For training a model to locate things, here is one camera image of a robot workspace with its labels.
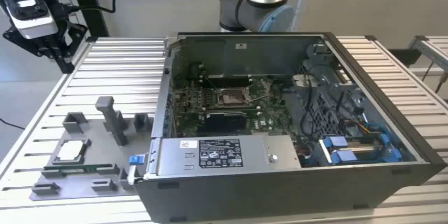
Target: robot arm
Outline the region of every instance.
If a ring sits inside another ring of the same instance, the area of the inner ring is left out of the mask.
[[[34,55],[55,60],[63,73],[72,73],[71,59],[88,30],[68,19],[74,7],[58,0],[0,0],[0,6],[11,21],[3,37]]]

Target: wall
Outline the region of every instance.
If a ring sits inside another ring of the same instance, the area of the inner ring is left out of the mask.
[[[112,0],[99,0],[110,7]],[[219,31],[219,0],[118,0],[104,14],[111,36],[163,37],[174,31]]]
[[[415,35],[448,35],[446,0],[308,0],[300,30],[375,35],[407,47]]]

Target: white label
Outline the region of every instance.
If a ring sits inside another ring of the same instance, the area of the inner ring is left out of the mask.
[[[196,140],[180,140],[180,148],[198,148]]]
[[[235,44],[235,49],[247,49],[247,43]]]

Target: motherboard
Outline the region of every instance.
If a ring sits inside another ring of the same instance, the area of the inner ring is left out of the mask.
[[[212,78],[178,83],[178,137],[299,135],[286,107],[290,78]]]

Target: blue tab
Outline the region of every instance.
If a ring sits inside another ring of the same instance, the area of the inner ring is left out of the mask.
[[[144,165],[146,163],[146,155],[132,155],[130,157],[130,165]]]
[[[334,147],[334,148],[346,148],[348,147],[348,142],[346,137],[343,136],[327,136],[324,139],[326,147]]]
[[[324,145],[326,145],[326,148],[330,148],[330,147],[331,147],[331,140],[330,140],[330,137],[326,137],[326,139],[324,139]]]
[[[391,143],[391,139],[388,138],[388,136],[386,134],[382,134],[382,142],[384,144],[384,146],[388,146]]]
[[[358,161],[358,157],[352,150],[336,151],[342,162]]]
[[[334,164],[338,165],[339,163],[344,164],[347,162],[358,161],[358,157],[352,150],[343,150],[331,154],[331,160],[334,161]]]
[[[386,156],[383,157],[383,161],[387,163],[403,161],[403,156],[402,156],[399,149],[396,148],[388,149],[386,151]]]
[[[338,152],[334,152],[331,155],[331,160],[334,161],[334,164],[338,165],[342,162],[342,159],[339,158]]]

